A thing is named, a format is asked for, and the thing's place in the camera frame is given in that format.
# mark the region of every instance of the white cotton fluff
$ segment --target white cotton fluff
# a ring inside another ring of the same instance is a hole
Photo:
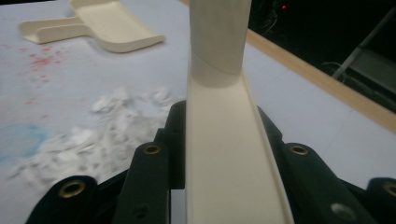
[[[101,117],[96,129],[76,126],[70,134],[48,139],[37,154],[18,162],[9,177],[20,177],[43,193],[71,175],[90,175],[101,183],[128,169],[135,149],[153,141],[171,105],[179,101],[166,87],[143,93],[137,100],[155,105],[159,116],[136,112],[139,108],[133,108],[127,90],[119,88],[93,104],[92,115]]]

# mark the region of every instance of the cream plastic tray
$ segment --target cream plastic tray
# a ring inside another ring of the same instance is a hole
[[[189,224],[292,223],[242,59],[250,0],[191,0]]]
[[[88,35],[102,48],[112,52],[128,52],[165,40],[118,0],[72,0],[71,7],[76,17],[21,23],[23,36],[44,44]]]

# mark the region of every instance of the blue stain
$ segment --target blue stain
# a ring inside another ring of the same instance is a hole
[[[0,128],[0,162],[35,155],[47,139],[46,132],[32,124],[14,124]]]

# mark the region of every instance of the white table surface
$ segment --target white table surface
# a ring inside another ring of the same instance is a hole
[[[36,45],[22,38],[19,23],[70,17],[68,1],[0,7],[0,140],[10,139],[2,136],[10,127],[18,133],[11,141],[31,138],[18,129],[34,127],[42,138],[39,147],[42,140],[74,126],[91,127],[96,119],[88,113],[90,106],[118,87],[136,96],[166,86],[185,96],[188,7],[177,0],[121,2],[165,35],[165,42],[123,54],[107,52],[89,37]],[[285,142],[312,147],[340,178],[361,188],[372,177],[396,178],[394,133],[250,45],[244,67],[257,104]],[[152,108],[142,110],[156,114]],[[16,161],[0,148],[0,224],[23,223],[42,196],[18,179],[7,179]],[[184,223],[183,196],[183,190],[173,194],[173,223]]]

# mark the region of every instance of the plastic scoop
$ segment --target plastic scoop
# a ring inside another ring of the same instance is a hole
[[[21,23],[24,38],[44,44],[88,35],[113,52],[128,52],[165,40],[118,0],[72,0],[70,5],[76,17]]]

